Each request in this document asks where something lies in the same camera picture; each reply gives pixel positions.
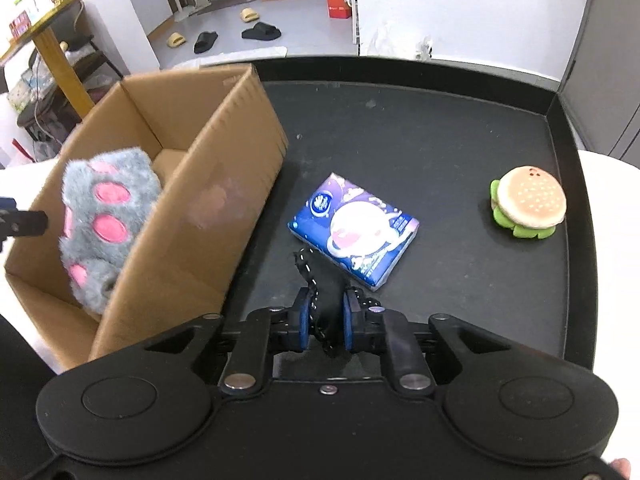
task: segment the wooden table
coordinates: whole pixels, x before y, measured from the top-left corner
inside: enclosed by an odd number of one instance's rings
[[[78,0],[64,0],[31,25],[20,38],[12,41],[9,49],[0,57],[0,66],[4,66],[22,47],[33,40],[33,44],[38,49],[47,67],[49,67],[56,83],[58,83],[66,98],[69,99],[74,110],[78,112],[81,118],[84,118],[89,113],[89,110],[94,107],[94,102],[82,86],[82,82],[78,79],[74,69],[66,60],[65,53],[60,49],[60,44],[50,27],[51,23],[60,15],[60,12],[63,12],[76,1]]]

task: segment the blue circular logo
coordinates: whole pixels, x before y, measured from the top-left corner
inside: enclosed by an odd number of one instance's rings
[[[315,216],[326,216],[334,197],[328,191],[319,191],[311,197],[309,207]]]

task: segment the silver bolt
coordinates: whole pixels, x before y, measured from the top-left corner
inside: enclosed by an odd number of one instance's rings
[[[248,390],[255,384],[255,377],[249,374],[231,374],[225,377],[225,386],[232,390]]]
[[[407,374],[400,377],[400,386],[405,390],[424,390],[431,386],[431,379],[422,374]]]
[[[323,395],[335,395],[338,393],[338,386],[333,384],[323,384],[320,386],[320,393]]]

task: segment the black slipper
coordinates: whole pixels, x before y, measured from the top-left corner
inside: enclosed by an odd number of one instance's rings
[[[209,50],[218,39],[217,32],[201,32],[198,41],[193,45],[194,54],[202,54]]]
[[[282,36],[280,29],[269,23],[258,22],[252,28],[242,31],[242,37],[246,40],[271,41]]]

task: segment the beige slipper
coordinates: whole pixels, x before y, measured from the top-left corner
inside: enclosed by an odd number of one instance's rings
[[[240,12],[240,17],[245,23],[249,23],[260,18],[260,14],[255,12],[255,10],[253,10],[251,7],[247,7],[246,9],[242,9],[242,12]]]
[[[187,40],[184,39],[184,36],[174,32],[169,36],[169,39],[166,40],[166,46],[170,48],[175,48],[177,46],[181,46],[183,43],[186,43]]]

